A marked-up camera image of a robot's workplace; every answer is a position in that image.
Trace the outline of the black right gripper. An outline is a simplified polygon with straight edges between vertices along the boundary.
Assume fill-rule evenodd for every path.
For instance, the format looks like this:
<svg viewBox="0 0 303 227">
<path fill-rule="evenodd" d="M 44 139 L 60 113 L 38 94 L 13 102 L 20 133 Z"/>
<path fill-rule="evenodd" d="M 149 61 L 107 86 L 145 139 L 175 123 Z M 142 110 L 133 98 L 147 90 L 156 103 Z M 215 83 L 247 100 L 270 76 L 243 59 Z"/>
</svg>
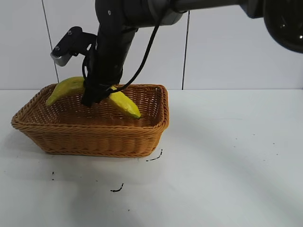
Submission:
<svg viewBox="0 0 303 227">
<path fill-rule="evenodd" d="M 89 80 L 84 80 L 81 104 L 92 107 L 112 93 L 112 85 L 120 83 L 124 63 L 132 44 L 135 27 L 99 24 L 95 46 L 89 54 Z M 96 90 L 93 85 L 102 85 Z"/>
</svg>

